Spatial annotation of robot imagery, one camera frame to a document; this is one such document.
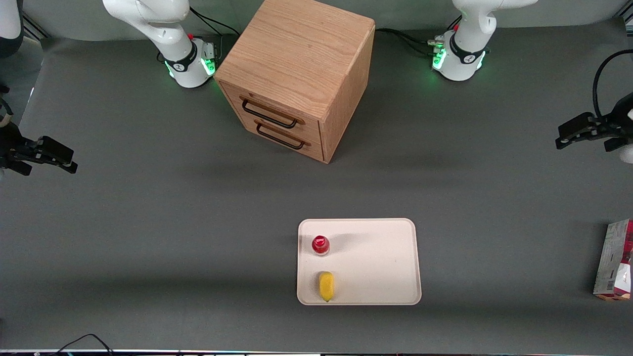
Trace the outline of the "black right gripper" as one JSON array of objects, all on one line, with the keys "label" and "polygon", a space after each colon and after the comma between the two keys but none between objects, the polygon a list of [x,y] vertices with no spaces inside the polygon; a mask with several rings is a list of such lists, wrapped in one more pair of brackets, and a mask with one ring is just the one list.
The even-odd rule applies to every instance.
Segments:
[{"label": "black right gripper", "polygon": [[34,162],[54,165],[75,174],[78,164],[72,161],[73,153],[72,149],[49,136],[40,137],[38,142],[23,137],[18,126],[11,121],[0,129],[0,168],[3,171],[29,176],[32,166],[27,163]]}]

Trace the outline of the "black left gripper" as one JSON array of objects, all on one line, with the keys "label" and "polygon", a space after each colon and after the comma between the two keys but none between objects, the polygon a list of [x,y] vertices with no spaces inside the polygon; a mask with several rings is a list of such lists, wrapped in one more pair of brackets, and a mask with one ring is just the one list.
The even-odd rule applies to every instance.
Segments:
[{"label": "black left gripper", "polygon": [[610,113],[598,119],[597,125],[594,114],[581,113],[559,126],[559,137],[555,140],[556,149],[562,150],[584,140],[595,140],[596,135],[599,139],[606,139],[604,142],[606,152],[631,146],[633,143],[632,109],[633,94],[630,93],[621,98]]}]

